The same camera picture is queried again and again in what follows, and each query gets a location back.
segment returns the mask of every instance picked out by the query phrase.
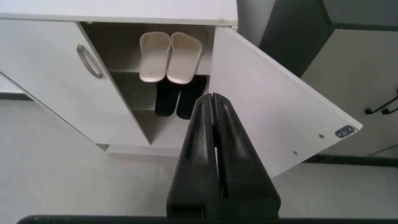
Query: white floor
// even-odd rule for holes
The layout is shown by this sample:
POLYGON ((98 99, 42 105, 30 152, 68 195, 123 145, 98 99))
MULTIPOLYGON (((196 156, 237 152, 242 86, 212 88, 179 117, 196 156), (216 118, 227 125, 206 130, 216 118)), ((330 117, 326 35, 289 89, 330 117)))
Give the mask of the white floor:
MULTIPOLYGON (((165 216, 176 157, 108 154, 29 101, 0 100, 0 223, 31 214, 165 216)), ((398 170, 300 164, 282 217, 398 218, 398 170)))

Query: wall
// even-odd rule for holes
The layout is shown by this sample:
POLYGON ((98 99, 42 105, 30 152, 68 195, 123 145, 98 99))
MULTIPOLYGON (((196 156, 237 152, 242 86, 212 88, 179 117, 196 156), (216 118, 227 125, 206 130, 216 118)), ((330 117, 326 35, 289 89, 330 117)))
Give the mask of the wall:
POLYGON ((275 0, 238 0, 238 32, 258 46, 275 0))

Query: black boot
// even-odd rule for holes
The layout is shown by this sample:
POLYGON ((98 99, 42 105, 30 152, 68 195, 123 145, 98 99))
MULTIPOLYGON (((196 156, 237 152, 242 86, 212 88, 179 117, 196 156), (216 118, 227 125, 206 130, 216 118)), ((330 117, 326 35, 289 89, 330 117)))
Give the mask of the black boot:
POLYGON ((196 100, 202 96, 207 83, 204 75, 195 75, 193 80, 182 85, 180 100, 177 106, 177 116, 181 119, 190 119, 196 100))

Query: slipper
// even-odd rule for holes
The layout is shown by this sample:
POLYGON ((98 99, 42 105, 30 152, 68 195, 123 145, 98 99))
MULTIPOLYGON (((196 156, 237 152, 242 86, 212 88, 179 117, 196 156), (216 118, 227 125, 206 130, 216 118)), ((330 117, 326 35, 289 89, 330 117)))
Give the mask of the slipper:
POLYGON ((161 81, 167 72, 171 53, 170 36, 165 32, 146 32, 139 39, 141 64, 139 77, 144 82, 161 81))
POLYGON ((197 71, 207 41, 206 30, 192 29, 171 36, 172 54, 167 78, 174 83, 189 83, 197 71))

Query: shoe cabinet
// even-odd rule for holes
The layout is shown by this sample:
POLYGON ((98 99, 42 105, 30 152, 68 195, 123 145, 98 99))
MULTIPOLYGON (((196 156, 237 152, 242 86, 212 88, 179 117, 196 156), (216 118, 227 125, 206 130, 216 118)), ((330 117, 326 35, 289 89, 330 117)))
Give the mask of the shoe cabinet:
POLYGON ((232 102, 271 177, 362 127, 241 37, 235 1, 23 2, 0 2, 0 71, 109 151, 179 154, 189 120, 156 116, 139 78, 139 38, 158 26, 207 30, 195 74, 232 102))

